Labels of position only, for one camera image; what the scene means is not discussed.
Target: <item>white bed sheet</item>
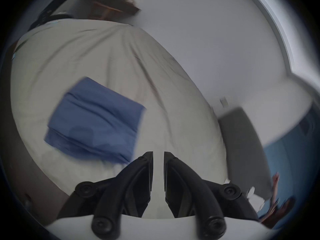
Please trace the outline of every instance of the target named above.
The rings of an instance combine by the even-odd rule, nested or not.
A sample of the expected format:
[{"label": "white bed sheet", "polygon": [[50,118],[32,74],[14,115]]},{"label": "white bed sheet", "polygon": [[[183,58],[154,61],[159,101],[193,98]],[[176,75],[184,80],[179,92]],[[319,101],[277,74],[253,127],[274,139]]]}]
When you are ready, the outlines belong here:
[{"label": "white bed sheet", "polygon": [[11,71],[18,132],[35,163],[62,191],[70,195],[82,181],[112,178],[123,169],[109,162],[77,160],[44,141],[50,115],[84,76],[146,108],[134,151],[134,159],[154,152],[151,201],[144,218],[173,217],[165,202],[164,151],[203,179],[224,183],[226,150],[217,118],[178,62],[139,28],[63,19],[22,36]]}]

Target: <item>blue folded cloth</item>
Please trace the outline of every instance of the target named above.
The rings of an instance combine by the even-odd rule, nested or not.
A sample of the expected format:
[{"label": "blue folded cloth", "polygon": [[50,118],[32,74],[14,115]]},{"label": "blue folded cloth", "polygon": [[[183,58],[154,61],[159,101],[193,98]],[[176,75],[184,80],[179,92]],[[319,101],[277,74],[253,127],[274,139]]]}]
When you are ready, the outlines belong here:
[{"label": "blue folded cloth", "polygon": [[62,98],[44,140],[75,158],[129,163],[143,110],[85,77]]}]

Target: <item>wall outlet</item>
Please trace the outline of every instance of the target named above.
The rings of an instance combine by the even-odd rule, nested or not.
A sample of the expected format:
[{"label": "wall outlet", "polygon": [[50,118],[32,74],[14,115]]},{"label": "wall outlet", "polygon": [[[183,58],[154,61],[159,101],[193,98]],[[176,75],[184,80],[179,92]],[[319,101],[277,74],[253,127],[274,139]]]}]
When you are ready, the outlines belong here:
[{"label": "wall outlet", "polygon": [[224,108],[227,108],[229,106],[226,97],[221,98],[220,102]]}]

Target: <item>blue wall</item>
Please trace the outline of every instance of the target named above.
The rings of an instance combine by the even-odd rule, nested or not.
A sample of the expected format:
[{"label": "blue wall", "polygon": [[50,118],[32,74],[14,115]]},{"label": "blue wall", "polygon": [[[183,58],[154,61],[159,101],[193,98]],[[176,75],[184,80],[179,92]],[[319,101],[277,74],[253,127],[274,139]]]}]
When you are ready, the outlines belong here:
[{"label": "blue wall", "polygon": [[[275,229],[281,227],[298,211],[308,197],[320,168],[320,115],[312,107],[307,115],[280,140],[264,148],[271,175],[279,172],[279,206],[291,196],[296,204],[292,211],[280,220]],[[270,207],[266,201],[261,216]]]}]

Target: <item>black plastic bracket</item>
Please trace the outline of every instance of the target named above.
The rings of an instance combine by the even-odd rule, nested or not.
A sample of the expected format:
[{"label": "black plastic bracket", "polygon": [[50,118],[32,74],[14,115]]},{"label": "black plastic bracket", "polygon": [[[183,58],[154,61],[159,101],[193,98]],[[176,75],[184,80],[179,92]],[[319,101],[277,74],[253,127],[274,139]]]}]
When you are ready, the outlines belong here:
[{"label": "black plastic bracket", "polygon": [[[200,239],[219,239],[226,231],[224,217],[258,221],[240,188],[203,180],[172,153],[164,153],[166,202],[175,218],[195,215]],[[146,152],[116,177],[78,184],[58,219],[94,215],[91,229],[100,239],[120,235],[121,214],[142,217],[150,201],[153,152]]]},{"label": "black plastic bracket", "polygon": [[100,239],[120,235],[120,217],[142,217],[150,201],[153,152],[146,152],[116,177],[79,183],[62,207],[58,219],[93,214],[91,229]]},{"label": "black plastic bracket", "polygon": [[170,152],[164,153],[164,189],[175,218],[196,216],[200,239],[219,239],[226,232],[223,212],[210,188]]}]

